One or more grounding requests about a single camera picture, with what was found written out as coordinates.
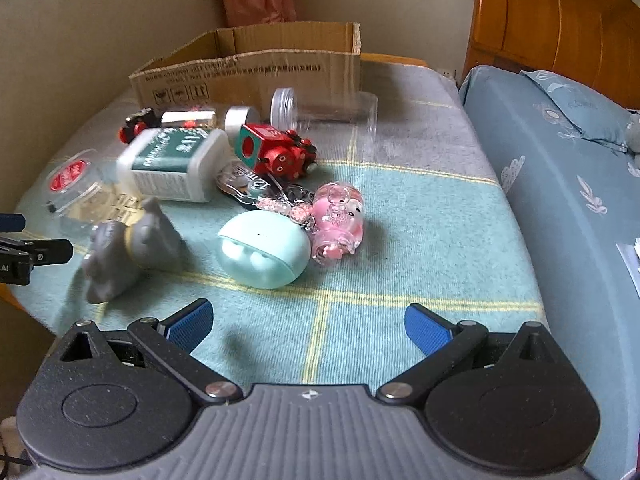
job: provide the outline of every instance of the ribbed gray surface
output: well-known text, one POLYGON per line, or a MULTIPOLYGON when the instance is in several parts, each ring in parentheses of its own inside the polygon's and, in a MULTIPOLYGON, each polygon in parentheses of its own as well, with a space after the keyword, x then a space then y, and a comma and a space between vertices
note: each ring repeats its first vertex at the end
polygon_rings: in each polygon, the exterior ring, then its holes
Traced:
MULTIPOLYGON (((86 475, 32 470, 24 480, 86 475)), ((457 462, 417 415, 371 399, 361 386, 257 385, 248 399, 207 408, 166 455, 95 480, 493 480, 457 462)), ((577 470, 545 480, 587 480, 577 470)))

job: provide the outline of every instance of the orange wooden headboard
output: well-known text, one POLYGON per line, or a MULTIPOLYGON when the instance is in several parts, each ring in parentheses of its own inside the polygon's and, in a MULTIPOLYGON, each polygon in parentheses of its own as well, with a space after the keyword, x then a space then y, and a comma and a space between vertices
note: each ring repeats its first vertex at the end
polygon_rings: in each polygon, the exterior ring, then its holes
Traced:
POLYGON ((479 64, 551 70, 640 108, 640 7, 632 0, 476 0, 464 76, 479 64))

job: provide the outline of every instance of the blue gripper pad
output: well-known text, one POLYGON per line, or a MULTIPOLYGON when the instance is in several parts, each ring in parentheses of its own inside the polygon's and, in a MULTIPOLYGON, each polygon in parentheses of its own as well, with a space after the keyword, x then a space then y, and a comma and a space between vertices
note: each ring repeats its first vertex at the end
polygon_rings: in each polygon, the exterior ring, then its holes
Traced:
POLYGON ((191 353, 198 346, 213 327, 213 306, 208 300, 194 301, 189 307, 190 312, 177 320, 167 318, 164 337, 191 353))
POLYGON ((454 325, 445 319, 438 322, 440 316, 429 316, 425 311, 421 305, 409 305, 404 311, 404 331, 426 356, 430 356, 453 339, 451 329, 454 325))
POLYGON ((0 213, 0 233, 21 233, 25 226, 24 216, 0 213))

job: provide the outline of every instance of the green label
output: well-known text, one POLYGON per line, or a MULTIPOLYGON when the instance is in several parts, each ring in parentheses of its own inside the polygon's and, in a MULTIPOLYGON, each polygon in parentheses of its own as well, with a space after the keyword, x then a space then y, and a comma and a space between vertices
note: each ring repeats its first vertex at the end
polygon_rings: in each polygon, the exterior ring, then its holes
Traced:
POLYGON ((131 169, 187 173, 191 157, 208 135, 202 128, 162 128, 138 154, 131 169))

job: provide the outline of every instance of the gray plush toy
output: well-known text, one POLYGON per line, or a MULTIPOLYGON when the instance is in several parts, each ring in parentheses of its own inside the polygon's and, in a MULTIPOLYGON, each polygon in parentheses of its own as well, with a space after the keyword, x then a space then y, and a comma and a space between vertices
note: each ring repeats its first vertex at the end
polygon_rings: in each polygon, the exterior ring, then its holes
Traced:
POLYGON ((131 227, 117 220, 94 227, 91 246, 82 261, 89 303, 116 298, 132 287, 145 269, 180 271, 182 238, 158 200, 146 198, 140 206, 145 213, 131 227))
POLYGON ((632 114, 626 127, 626 147, 634 154, 636 168, 640 168, 640 115, 632 114))

